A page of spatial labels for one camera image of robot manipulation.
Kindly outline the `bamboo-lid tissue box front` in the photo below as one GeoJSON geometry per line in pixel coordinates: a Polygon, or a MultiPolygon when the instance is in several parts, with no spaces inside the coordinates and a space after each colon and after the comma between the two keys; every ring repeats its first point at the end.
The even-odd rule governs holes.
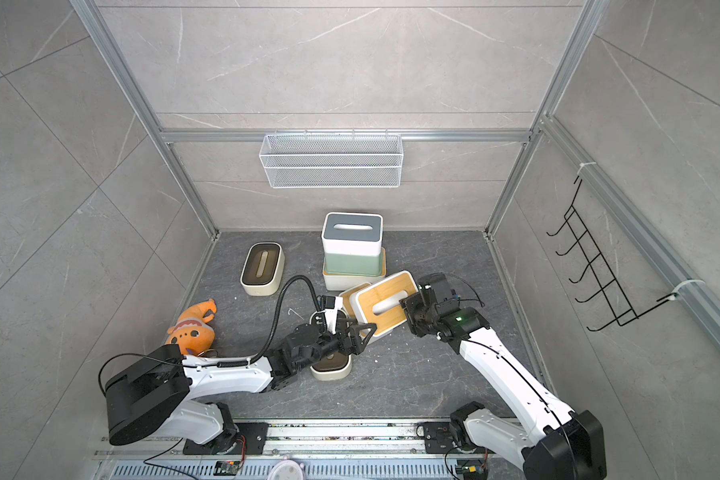
{"type": "Polygon", "coordinates": [[[418,292],[410,272],[403,270],[357,292],[351,303],[359,323],[375,323],[372,342],[406,322],[401,301],[418,292]]]}

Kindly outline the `green square tissue box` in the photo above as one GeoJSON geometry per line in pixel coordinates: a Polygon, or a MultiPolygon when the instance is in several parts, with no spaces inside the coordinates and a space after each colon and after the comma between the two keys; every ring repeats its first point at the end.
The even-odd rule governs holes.
{"type": "Polygon", "coordinates": [[[383,253],[354,255],[326,253],[324,272],[332,275],[377,277],[383,271],[383,253]]]}

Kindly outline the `white box grey-blue lid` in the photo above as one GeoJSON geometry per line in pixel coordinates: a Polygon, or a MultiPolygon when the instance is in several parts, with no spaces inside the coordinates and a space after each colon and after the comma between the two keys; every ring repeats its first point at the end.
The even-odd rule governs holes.
{"type": "Polygon", "coordinates": [[[324,219],[321,238],[326,254],[378,256],[382,249],[383,217],[329,212],[324,219]]]}

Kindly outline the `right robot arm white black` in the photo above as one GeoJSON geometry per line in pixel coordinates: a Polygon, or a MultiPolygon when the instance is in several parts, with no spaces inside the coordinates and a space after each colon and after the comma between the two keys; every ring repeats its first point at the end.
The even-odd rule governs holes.
{"type": "Polygon", "coordinates": [[[505,347],[482,314],[465,305],[446,274],[422,277],[402,300],[410,330],[434,335],[471,364],[515,414],[511,423],[478,402],[450,416],[458,449],[487,449],[528,479],[604,479],[604,429],[589,411],[575,411],[546,389],[505,347]]]}

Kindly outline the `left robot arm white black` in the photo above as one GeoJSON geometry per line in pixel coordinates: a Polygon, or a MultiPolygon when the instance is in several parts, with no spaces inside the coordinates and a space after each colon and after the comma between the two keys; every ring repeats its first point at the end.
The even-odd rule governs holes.
{"type": "Polygon", "coordinates": [[[347,320],[334,333],[302,324],[256,361],[183,355],[178,346],[163,345],[103,386],[109,443],[129,445],[162,434],[222,451],[236,434],[230,410],[202,398],[279,390],[325,357],[362,353],[376,329],[347,320]]]}

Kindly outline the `large white bamboo-lid tissue box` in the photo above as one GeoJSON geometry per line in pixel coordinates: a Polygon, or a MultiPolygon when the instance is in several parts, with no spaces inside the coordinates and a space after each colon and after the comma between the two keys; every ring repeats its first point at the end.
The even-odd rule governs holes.
{"type": "Polygon", "coordinates": [[[385,278],[387,274],[386,266],[386,254],[385,252],[381,255],[381,273],[377,276],[363,276],[363,275],[343,275],[343,274],[331,274],[326,270],[323,270],[322,275],[325,282],[326,289],[328,291],[344,291],[354,288],[360,284],[368,282],[374,284],[385,278]]]}

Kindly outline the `cream box dark lid centre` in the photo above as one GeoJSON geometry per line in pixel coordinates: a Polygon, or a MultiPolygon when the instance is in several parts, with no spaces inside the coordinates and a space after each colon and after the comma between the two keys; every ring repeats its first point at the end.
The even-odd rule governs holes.
{"type": "Polygon", "coordinates": [[[352,357],[336,352],[310,367],[311,374],[318,381],[336,381],[346,378],[352,370],[352,357]]]}

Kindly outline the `cream box dark lid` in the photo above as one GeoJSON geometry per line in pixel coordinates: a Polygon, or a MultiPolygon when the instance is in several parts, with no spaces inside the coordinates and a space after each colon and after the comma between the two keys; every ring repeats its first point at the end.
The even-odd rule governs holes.
{"type": "Polygon", "coordinates": [[[259,242],[247,253],[240,283],[253,297],[270,296],[280,287],[285,264],[285,253],[276,242],[259,242]]]}
{"type": "Polygon", "coordinates": [[[311,374],[318,381],[336,381],[346,378],[352,370],[352,357],[336,352],[310,367],[311,374]]]}

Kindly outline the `cream box dark lid back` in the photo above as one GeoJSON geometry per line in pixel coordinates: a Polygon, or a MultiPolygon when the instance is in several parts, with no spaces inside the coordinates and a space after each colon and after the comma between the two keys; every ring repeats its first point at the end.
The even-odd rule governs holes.
{"type": "Polygon", "coordinates": [[[276,242],[259,242],[247,253],[240,283],[253,297],[270,296],[280,287],[285,264],[285,253],[276,242]]]}

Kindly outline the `orange toy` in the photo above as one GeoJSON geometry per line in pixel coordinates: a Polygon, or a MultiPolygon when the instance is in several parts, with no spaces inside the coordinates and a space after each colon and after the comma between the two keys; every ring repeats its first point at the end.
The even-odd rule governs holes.
{"type": "Polygon", "coordinates": [[[187,308],[167,330],[166,345],[177,345],[183,355],[198,356],[209,350],[216,334],[209,325],[217,313],[213,299],[187,308]]]}

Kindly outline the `white round object bottom edge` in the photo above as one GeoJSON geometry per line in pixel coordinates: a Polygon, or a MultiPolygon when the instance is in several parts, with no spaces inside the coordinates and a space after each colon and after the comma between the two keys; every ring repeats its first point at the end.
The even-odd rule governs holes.
{"type": "Polygon", "coordinates": [[[302,464],[295,460],[284,459],[275,464],[268,473],[267,480],[305,480],[302,464]]]}

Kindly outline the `aluminium mounting rail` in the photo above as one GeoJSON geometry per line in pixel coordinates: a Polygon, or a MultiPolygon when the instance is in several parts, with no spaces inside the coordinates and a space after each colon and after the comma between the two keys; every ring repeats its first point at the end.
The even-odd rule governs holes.
{"type": "Polygon", "coordinates": [[[517,453],[524,461],[534,443],[519,433],[515,419],[486,417],[482,423],[487,433],[480,439],[469,440],[465,428],[451,425],[456,448],[445,454],[427,454],[424,442],[415,433],[416,424],[424,421],[443,421],[447,418],[379,418],[379,419],[256,419],[243,422],[269,424],[267,440],[261,455],[185,455],[187,440],[173,437],[149,437],[128,446],[111,446],[103,438],[94,443],[90,456],[94,460],[139,460],[156,455],[159,460],[184,458],[353,458],[353,457],[448,457],[455,459],[507,460],[517,453]]]}

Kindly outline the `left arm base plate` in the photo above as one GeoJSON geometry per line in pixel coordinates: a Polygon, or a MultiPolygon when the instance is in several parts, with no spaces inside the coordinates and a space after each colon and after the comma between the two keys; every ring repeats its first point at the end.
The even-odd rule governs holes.
{"type": "Polygon", "coordinates": [[[235,424],[230,431],[223,431],[206,444],[187,440],[182,453],[185,455],[261,455],[267,440],[269,424],[266,422],[243,422],[235,424]]]}

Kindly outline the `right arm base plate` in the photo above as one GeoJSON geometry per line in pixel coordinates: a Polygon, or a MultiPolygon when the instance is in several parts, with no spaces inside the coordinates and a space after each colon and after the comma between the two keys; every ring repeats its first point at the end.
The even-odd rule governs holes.
{"type": "Polygon", "coordinates": [[[458,446],[449,420],[419,422],[415,433],[424,442],[427,454],[445,454],[458,446]]]}

